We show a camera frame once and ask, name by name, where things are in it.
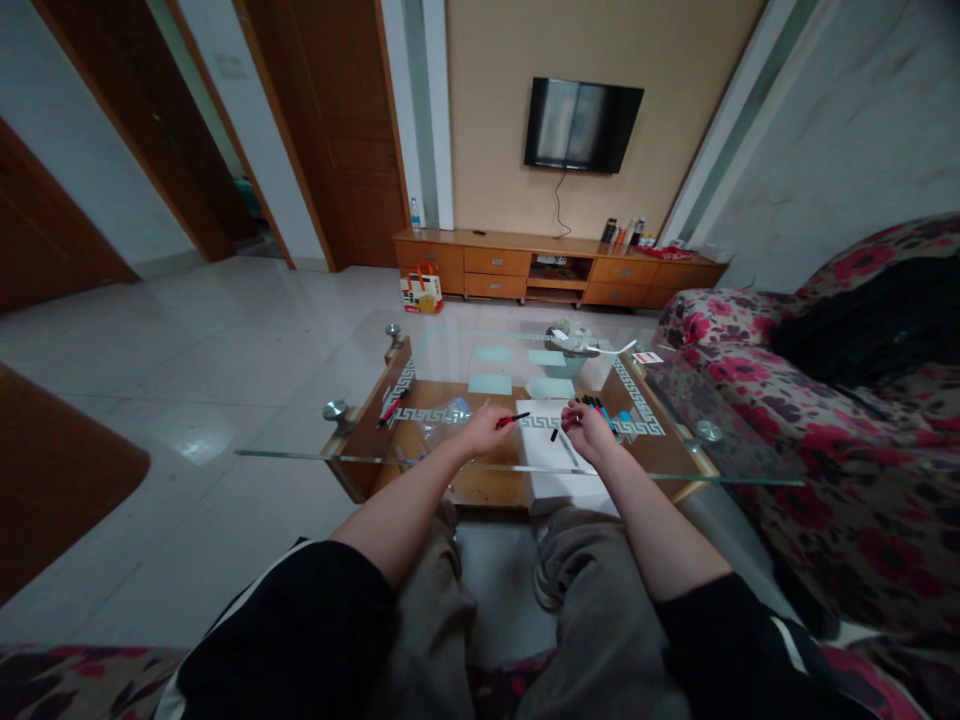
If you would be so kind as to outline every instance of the person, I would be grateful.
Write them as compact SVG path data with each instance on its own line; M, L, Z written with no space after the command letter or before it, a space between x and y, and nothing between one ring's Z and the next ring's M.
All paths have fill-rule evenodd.
M466 462L515 429L497 427L510 414L478 410L329 540L277 560L186 657L155 717L473 717L476 605L441 500ZM806 632L756 599L599 413L571 400L561 427L622 522L573 508L549 519L534 577L538 599L560 609L558 649L516 717L874 717L838 691Z

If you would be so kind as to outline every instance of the marble wall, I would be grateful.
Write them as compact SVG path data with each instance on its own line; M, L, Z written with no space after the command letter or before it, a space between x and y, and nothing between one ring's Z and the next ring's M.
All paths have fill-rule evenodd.
M842 0L707 242L792 292L897 222L960 210L960 3Z

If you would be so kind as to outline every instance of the television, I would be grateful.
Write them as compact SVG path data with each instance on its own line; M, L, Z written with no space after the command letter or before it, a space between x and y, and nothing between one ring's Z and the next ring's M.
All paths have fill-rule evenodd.
M534 78L525 165L620 172L642 88Z

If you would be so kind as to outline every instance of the hand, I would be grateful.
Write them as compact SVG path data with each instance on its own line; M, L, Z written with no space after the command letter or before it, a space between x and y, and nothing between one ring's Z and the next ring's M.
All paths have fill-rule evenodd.
M499 430L497 429L499 420L512 415L513 410L505 407L496 405L482 407L473 414L466 427L457 433L451 442L457 443L468 458L486 455L516 429L515 422L508 422Z
M597 471L603 456L619 447L607 419L592 407L573 400L560 413L560 427L570 438L574 449Z

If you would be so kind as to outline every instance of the tv stand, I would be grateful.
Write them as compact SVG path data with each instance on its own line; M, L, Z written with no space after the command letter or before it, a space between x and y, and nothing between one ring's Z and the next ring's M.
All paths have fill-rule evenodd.
M401 277L429 263L444 295L660 309L676 293L710 288L727 269L694 256L659 260L596 240L472 230L404 230L393 236ZM565 257L540 267L537 255Z

